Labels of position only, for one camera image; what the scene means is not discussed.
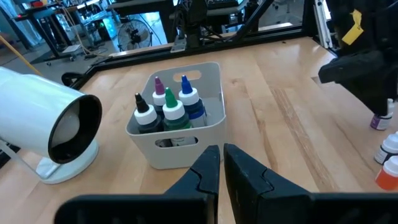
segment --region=green bottle cap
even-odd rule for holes
[[[174,97],[174,94],[172,93],[171,89],[169,87],[166,88],[166,106],[168,108],[174,108],[178,105],[177,100]]]

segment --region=fan base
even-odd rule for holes
[[[58,184],[83,172],[98,154],[98,143],[94,139],[88,148],[74,161],[67,164],[56,164],[44,157],[36,168],[40,180],[45,184]]]

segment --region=wooden table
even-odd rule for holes
[[[161,194],[187,169],[155,170],[125,127],[149,75],[157,70],[218,62],[226,99],[229,142],[313,192],[378,192],[373,160],[398,129],[369,127],[372,113],[341,86],[318,82],[333,56],[309,38],[224,50],[99,72],[82,91],[98,96],[103,119],[99,154],[82,174],[58,185],[39,182],[8,162],[0,170],[1,223],[52,223],[64,201],[81,194]],[[39,157],[19,153],[30,163]],[[219,223],[234,223],[221,166]]]

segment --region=yellow tag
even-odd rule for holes
[[[342,41],[344,41],[346,44],[351,45],[353,42],[363,33],[363,29],[361,28],[361,20],[362,20],[362,14],[358,10],[354,10],[353,13],[351,13],[353,16],[354,20],[354,25],[352,28],[344,35],[342,38]]]

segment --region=metal frame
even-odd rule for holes
[[[314,4],[314,12],[315,19],[317,21],[318,26],[318,36],[320,45],[326,49],[333,48],[333,44],[331,41],[331,35],[329,28],[326,24],[326,15],[323,10],[323,4],[326,4],[325,0],[315,0]]]
[[[257,11],[264,13],[266,9],[269,7],[269,5],[272,4],[272,2],[273,0],[266,0],[257,9]],[[156,62],[160,60],[167,60],[167,59],[185,57],[196,54],[204,54],[219,50],[227,50],[237,47],[264,44],[268,42],[275,42],[275,41],[294,39],[306,36],[312,37],[315,41],[319,42],[319,39],[317,37],[318,29],[315,20],[315,12],[313,10],[313,5],[314,5],[314,0],[305,0],[302,25],[283,27],[280,29],[260,31],[254,33],[248,33],[250,26],[247,26],[247,28],[238,31],[236,35],[232,36],[231,39],[233,41],[229,42],[214,43],[212,41],[209,41],[203,47],[197,49],[188,49],[183,52],[170,53],[172,47],[164,47],[161,49],[148,50],[136,54],[106,58],[98,63],[93,64],[83,74],[81,78],[79,78],[71,85],[71,88],[79,90],[97,72],[113,68],[127,67],[127,66],[139,65],[142,63]]]

